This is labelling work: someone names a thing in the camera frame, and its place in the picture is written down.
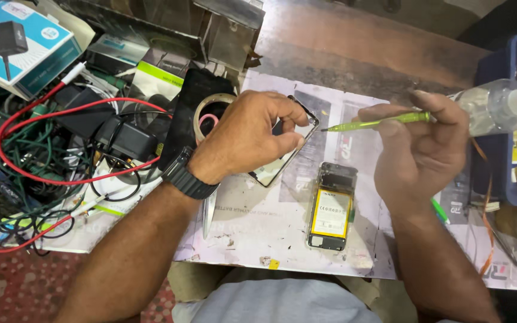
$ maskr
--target yellow battery label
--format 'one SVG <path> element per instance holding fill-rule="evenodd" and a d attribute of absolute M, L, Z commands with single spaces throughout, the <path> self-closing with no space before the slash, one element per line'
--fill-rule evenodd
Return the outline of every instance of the yellow battery label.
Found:
<path fill-rule="evenodd" d="M 331 237 L 346 237 L 350 195 L 318 190 L 311 232 Z"/>

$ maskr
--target left hand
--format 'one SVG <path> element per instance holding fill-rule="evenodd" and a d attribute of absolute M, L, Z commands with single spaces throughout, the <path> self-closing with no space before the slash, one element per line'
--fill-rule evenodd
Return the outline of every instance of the left hand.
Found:
<path fill-rule="evenodd" d="M 277 117 L 283 121 L 283 134 L 273 136 Z M 302 135 L 294 132 L 295 125 L 308 125 L 300 105 L 283 94 L 245 91 L 199 145 L 188 168 L 210 185 L 227 175 L 254 171 L 305 143 Z"/>

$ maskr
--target charger box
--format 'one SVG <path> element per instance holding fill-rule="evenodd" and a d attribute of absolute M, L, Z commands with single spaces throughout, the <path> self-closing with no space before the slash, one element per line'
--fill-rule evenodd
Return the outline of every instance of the charger box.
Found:
<path fill-rule="evenodd" d="M 74 34 L 30 7 L 0 2 L 0 86 L 33 98 L 82 53 Z"/>

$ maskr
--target orange wire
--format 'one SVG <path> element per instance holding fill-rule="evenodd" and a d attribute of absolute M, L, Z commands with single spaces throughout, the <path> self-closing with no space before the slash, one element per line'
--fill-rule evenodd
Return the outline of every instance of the orange wire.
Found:
<path fill-rule="evenodd" d="M 485 161 L 486 164 L 489 165 L 488 158 L 486 157 L 486 154 L 480 148 L 478 143 L 474 138 L 470 138 L 472 141 L 472 145 L 476 148 L 478 151 L 478 154 L 480 154 L 480 157 Z M 492 233 L 492 227 L 490 226 L 490 223 L 488 222 L 488 217 L 486 216 L 486 208 L 488 207 L 488 202 L 490 202 L 490 194 L 492 193 L 492 170 L 490 170 L 490 181 L 488 183 L 488 191 L 486 192 L 486 196 L 484 197 L 484 209 L 482 211 L 482 220 L 484 221 L 484 226 L 486 227 L 486 230 L 488 230 L 488 236 L 490 236 L 490 254 L 488 255 L 488 258 L 486 259 L 486 262 L 484 263 L 484 266 L 480 268 L 480 276 L 484 276 L 486 273 L 486 270 L 490 267 L 492 264 L 492 257 L 494 255 L 494 234 Z"/>

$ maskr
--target blue plastic bin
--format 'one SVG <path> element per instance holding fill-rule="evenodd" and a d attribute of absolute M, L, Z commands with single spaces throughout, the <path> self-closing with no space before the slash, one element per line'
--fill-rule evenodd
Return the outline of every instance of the blue plastic bin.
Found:
<path fill-rule="evenodd" d="M 478 62 L 476 85 L 497 79 L 516 79 L 517 35 L 508 41 L 508 47 L 497 51 Z M 492 171 L 492 196 L 517 206 L 517 185 L 512 183 L 513 134 L 477 137 Z M 472 149 L 472 179 L 474 192 L 486 194 L 489 172 L 484 160 Z"/>

